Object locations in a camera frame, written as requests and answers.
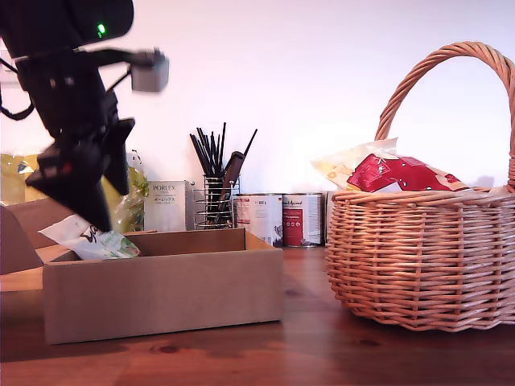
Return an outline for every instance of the wicker basket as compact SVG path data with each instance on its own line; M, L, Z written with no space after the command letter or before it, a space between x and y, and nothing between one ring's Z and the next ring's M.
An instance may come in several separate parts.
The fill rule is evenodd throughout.
M381 114L385 139L406 94L436 64L473 56L509 95L508 191L339 191L329 232L328 274L352 312L414 331L486 330L515 323L515 67L482 43L454 43L408 74Z

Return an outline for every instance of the food can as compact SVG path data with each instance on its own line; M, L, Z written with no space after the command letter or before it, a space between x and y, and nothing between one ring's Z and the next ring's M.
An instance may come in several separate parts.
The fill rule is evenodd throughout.
M323 243L323 194L296 193L282 200L283 243L311 247Z
M328 191L325 195L325 244L326 244L326 246L328 246L329 229L331 228L332 209L335 207L335 203L332 202L332 196L334 194L335 194L334 191Z
M237 227L274 247L282 247L282 195L236 195Z

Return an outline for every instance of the wooden table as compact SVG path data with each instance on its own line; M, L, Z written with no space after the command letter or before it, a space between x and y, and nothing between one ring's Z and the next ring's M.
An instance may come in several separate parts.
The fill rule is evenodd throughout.
M48 346L41 272L2 278L2 386L515 384L515 326L449 334L357 318L323 248L285 250L282 322Z

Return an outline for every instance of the can label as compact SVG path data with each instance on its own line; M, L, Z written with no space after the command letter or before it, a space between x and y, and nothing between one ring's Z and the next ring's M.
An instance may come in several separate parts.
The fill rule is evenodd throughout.
M237 226L267 244L282 247L282 196L246 195L236 198Z
M322 244L321 215L321 195L284 195L282 202L284 245L300 247Z

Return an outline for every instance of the snack bag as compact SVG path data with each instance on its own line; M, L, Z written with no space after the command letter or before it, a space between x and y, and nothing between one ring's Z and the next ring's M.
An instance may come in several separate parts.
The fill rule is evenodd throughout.
M120 233L101 232L78 215L39 232L70 248L82 260L126 259L141 254L138 247Z
M413 157L396 154L397 139L365 143L312 162L315 169L345 190L367 192L462 191L454 175Z

